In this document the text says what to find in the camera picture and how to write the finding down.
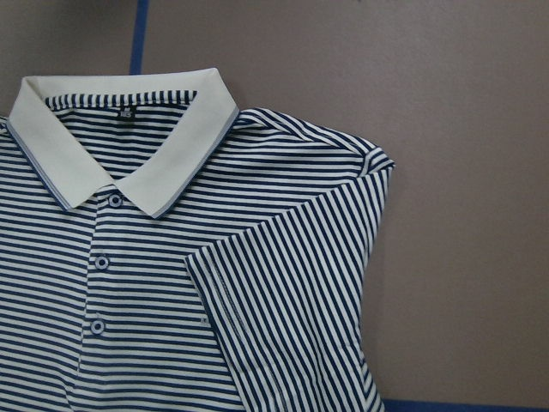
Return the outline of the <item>striped polo shirt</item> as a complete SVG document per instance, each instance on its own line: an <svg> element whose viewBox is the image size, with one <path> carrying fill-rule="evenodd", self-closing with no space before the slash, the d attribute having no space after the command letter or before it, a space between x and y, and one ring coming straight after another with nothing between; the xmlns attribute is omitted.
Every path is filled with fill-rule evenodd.
<svg viewBox="0 0 549 412"><path fill-rule="evenodd" d="M4 411L381 411L393 161L215 69L27 76L1 121Z"/></svg>

